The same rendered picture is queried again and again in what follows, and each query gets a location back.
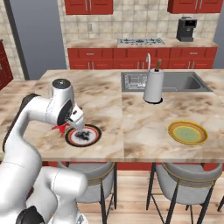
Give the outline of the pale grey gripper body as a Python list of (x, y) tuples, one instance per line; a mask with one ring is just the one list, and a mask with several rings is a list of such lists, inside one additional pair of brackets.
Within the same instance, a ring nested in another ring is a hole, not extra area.
[(82, 115), (71, 115), (69, 123), (77, 130), (82, 130), (85, 127), (84, 117)]

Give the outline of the dark garlic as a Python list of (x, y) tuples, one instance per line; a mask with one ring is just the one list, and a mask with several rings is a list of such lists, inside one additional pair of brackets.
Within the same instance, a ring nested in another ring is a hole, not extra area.
[(75, 136), (81, 140), (89, 140), (90, 132), (89, 131), (79, 131), (75, 134)]

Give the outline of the red fish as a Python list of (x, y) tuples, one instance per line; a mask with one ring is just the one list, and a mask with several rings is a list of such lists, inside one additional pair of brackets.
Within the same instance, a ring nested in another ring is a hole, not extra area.
[(52, 130), (56, 130), (58, 129), (59, 130), (59, 133), (60, 133), (60, 136), (63, 137), (65, 132), (66, 132), (66, 127), (67, 126), (70, 126), (69, 123), (65, 122), (64, 124), (60, 125), (60, 126), (53, 126), (52, 127)]

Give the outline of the black rimmed white plate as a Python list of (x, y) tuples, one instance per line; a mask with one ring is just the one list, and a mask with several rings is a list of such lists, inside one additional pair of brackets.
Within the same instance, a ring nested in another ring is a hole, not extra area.
[[(79, 131), (89, 131), (90, 136), (89, 140), (81, 140), (75, 136), (75, 134)], [(101, 130), (92, 125), (92, 124), (87, 124), (84, 129), (82, 130), (77, 130), (74, 128), (71, 128), (66, 134), (65, 134), (65, 140), (68, 144), (74, 146), (74, 147), (88, 147), (92, 144), (97, 143), (100, 138), (102, 137), (102, 132)]]

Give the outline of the grey stool with black legs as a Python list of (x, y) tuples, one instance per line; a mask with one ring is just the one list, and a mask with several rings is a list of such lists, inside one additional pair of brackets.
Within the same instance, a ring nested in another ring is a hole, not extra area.
[[(157, 174), (162, 194), (171, 202), (166, 220), (163, 219), (152, 192), (154, 174)], [(150, 182), (147, 193), (146, 209), (151, 200), (157, 209), (163, 224), (171, 224), (174, 207), (184, 205), (193, 212), (194, 205), (200, 205), (201, 211), (197, 224), (202, 224), (217, 179), (222, 174), (222, 163), (218, 163), (211, 171), (205, 171), (203, 164), (152, 164)]]
[(77, 199), (78, 203), (101, 204), (102, 224), (107, 224), (111, 205), (116, 207), (117, 202), (117, 164), (107, 163), (69, 163), (63, 165), (58, 162), (59, 168), (67, 168), (81, 172), (87, 176), (87, 190)]
[(222, 197), (222, 199), (220, 201), (220, 204), (218, 206), (218, 209), (217, 209), (218, 212), (221, 210), (221, 208), (222, 208), (223, 205), (224, 205), (224, 195), (223, 195), (223, 197)]

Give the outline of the red island base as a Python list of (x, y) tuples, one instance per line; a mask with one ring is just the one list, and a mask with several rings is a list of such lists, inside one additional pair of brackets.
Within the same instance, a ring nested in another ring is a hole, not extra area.
[[(42, 163), (43, 166), (57, 166), (56, 161), (44, 161)], [(204, 170), (205, 171), (211, 171), (217, 166), (216, 163), (205, 163), (204, 164)], [(152, 163), (134, 163), (134, 162), (118, 162), (117, 163), (117, 169), (119, 171), (150, 171), (152, 167)]]

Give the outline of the red base cupboards run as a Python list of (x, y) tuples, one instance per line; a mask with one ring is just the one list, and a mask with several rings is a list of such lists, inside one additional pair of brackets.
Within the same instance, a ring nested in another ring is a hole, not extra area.
[(210, 69), (213, 67), (215, 47), (122, 47), (68, 48), (71, 69), (147, 69), (162, 60), (162, 69)]

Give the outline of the white paper towel holder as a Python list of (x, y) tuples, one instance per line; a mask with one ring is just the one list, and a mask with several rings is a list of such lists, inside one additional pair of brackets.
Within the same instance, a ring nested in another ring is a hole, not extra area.
[(163, 101), (162, 90), (165, 73), (159, 68), (161, 64), (162, 60), (158, 59), (156, 67), (150, 69), (147, 74), (143, 99), (150, 104), (159, 104)]

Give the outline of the red side cabinet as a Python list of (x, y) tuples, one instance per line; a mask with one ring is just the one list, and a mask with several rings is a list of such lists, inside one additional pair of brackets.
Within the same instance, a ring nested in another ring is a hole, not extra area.
[(6, 51), (4, 50), (4, 43), (0, 39), (0, 90), (6, 87), (12, 80), (13, 76)]

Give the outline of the curved steel tap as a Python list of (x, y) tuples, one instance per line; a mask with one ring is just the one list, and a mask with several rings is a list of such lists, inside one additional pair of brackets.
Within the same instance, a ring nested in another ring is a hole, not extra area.
[(148, 69), (148, 71), (150, 71), (151, 70), (151, 55), (149, 53), (147, 53), (145, 62), (148, 63), (148, 68), (147, 69)]

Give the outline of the steel hob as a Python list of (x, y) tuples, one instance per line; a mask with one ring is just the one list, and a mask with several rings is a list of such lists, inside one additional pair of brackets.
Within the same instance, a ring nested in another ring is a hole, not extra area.
[(160, 46), (165, 42), (161, 38), (119, 38), (119, 46)]

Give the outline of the steel sink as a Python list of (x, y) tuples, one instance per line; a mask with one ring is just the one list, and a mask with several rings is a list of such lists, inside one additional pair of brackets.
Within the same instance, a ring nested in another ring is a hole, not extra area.
[[(143, 92), (146, 72), (121, 72), (123, 92)], [(212, 92), (212, 89), (195, 72), (165, 72), (164, 92)]]

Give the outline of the yellow green plate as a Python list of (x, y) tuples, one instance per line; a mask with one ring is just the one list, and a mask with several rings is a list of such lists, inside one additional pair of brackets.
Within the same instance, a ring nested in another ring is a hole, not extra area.
[(203, 144), (208, 139), (207, 131), (191, 121), (175, 121), (168, 127), (168, 134), (177, 142), (186, 145)]

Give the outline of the black coffee machine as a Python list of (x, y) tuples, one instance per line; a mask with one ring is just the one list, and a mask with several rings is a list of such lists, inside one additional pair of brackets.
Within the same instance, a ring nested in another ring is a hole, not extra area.
[(180, 42), (193, 42), (193, 29), (197, 26), (197, 20), (192, 17), (182, 17), (178, 20), (176, 39)]

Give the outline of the red wall cupboards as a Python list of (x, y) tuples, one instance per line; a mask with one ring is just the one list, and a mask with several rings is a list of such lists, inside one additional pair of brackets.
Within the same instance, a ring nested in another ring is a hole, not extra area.
[(180, 13), (220, 13), (224, 0), (169, 0), (167, 11)]
[(67, 15), (112, 15), (113, 0), (65, 0)]

